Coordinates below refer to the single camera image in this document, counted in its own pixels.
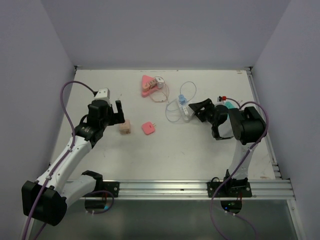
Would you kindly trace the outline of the beige cube plug adapter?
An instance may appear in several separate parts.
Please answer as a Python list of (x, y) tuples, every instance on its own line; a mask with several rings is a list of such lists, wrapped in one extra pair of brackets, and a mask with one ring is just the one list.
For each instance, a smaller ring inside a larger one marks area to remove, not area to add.
[(127, 135), (131, 133), (131, 122), (130, 120), (126, 119), (124, 123), (120, 123), (119, 125), (119, 132), (122, 135)]

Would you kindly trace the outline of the white power strip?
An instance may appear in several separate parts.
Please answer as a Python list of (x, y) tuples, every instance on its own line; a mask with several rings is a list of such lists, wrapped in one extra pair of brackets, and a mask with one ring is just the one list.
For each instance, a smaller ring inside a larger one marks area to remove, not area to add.
[(190, 122), (193, 116), (195, 115), (195, 112), (190, 108), (189, 102), (185, 100), (181, 103), (181, 101), (177, 98), (176, 103), (178, 105), (178, 110), (183, 121), (186, 123)]

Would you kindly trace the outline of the blue charger plug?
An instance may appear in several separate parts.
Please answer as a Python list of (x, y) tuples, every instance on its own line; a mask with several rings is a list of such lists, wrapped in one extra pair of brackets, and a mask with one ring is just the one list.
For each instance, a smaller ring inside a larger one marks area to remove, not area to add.
[(186, 104), (188, 101), (187, 101), (187, 99), (185, 98), (185, 96), (183, 95), (183, 94), (180, 94), (179, 96), (178, 96), (178, 103), (180, 104), (180, 105), (184, 105), (184, 104)]

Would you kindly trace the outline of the teal triangular power strip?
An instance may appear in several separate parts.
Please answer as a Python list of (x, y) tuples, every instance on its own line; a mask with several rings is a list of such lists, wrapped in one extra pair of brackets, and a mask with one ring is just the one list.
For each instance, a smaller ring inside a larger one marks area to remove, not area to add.
[(236, 106), (233, 105), (232, 102), (229, 102), (229, 101), (225, 101), (224, 102), (224, 105), (228, 108), (228, 109), (235, 109)]

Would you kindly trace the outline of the pink plug adapter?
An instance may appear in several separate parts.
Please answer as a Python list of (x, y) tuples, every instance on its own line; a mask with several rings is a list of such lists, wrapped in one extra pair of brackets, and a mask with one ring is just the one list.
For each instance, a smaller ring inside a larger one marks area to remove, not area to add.
[(144, 134), (148, 136), (156, 131), (156, 124), (148, 121), (141, 125), (141, 129), (144, 132)]

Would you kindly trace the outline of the peach plug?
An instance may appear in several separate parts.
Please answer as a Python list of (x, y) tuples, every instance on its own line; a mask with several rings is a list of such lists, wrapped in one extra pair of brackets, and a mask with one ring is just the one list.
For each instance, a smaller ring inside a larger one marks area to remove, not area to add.
[(148, 92), (151, 88), (152, 84), (150, 82), (144, 82), (142, 84), (142, 91), (143, 92)]

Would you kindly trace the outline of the pink triangular power strip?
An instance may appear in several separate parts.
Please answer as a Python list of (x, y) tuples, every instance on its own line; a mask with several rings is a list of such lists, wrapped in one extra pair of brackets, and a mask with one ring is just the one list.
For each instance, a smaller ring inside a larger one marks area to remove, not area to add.
[(155, 77), (143, 75), (141, 78), (141, 96), (143, 98), (148, 97), (150, 94), (158, 90), (157, 82)]

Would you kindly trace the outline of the white charger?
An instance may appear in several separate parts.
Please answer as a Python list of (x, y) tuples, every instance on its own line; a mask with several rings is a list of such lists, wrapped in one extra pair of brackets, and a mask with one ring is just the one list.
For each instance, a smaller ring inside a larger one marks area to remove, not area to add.
[(158, 76), (154, 78), (155, 80), (155, 85), (157, 86), (158, 89), (161, 89), (165, 85), (165, 81), (162, 77)]

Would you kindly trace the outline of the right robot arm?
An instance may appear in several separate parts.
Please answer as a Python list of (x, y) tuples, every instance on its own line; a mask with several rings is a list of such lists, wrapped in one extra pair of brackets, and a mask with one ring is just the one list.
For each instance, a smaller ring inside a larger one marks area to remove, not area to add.
[(250, 198), (249, 166), (254, 150), (267, 135), (266, 121), (254, 106), (245, 107), (226, 96), (219, 96), (217, 103), (208, 98), (188, 106), (202, 123), (211, 124), (214, 139), (236, 140), (233, 159), (223, 180), (214, 177), (206, 183), (208, 197)]

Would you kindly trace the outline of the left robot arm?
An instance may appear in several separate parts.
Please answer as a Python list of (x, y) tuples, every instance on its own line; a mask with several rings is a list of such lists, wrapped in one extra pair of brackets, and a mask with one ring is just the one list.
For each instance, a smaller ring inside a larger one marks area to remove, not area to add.
[(68, 207), (88, 194), (99, 196), (106, 188), (100, 173), (86, 170), (73, 182), (69, 178), (82, 159), (103, 137), (108, 126), (123, 124), (125, 117), (120, 100), (117, 112), (105, 100), (93, 100), (58, 159), (36, 181), (22, 186), (23, 213), (48, 225), (56, 226)]

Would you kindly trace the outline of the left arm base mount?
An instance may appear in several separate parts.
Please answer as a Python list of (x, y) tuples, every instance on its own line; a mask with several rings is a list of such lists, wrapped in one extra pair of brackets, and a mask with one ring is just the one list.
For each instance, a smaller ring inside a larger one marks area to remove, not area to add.
[(117, 198), (119, 196), (120, 182), (118, 181), (104, 181), (102, 175), (96, 175), (93, 177), (95, 180), (94, 190), (86, 197), (111, 197)]

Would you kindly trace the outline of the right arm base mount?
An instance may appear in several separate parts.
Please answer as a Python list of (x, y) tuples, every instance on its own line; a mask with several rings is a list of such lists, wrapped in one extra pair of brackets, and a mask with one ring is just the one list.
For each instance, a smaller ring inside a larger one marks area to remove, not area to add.
[(218, 179), (218, 177), (214, 177), (206, 183), (207, 194), (209, 198), (214, 195), (219, 186), (222, 187), (217, 191), (216, 195), (214, 196), (215, 198), (251, 198), (253, 196), (251, 185), (248, 182), (247, 177), (243, 179), (231, 178), (228, 180), (228, 182), (223, 184), (223, 182), (227, 180), (229, 176), (230, 173), (228, 170), (226, 170), (223, 181), (215, 181), (215, 179)]

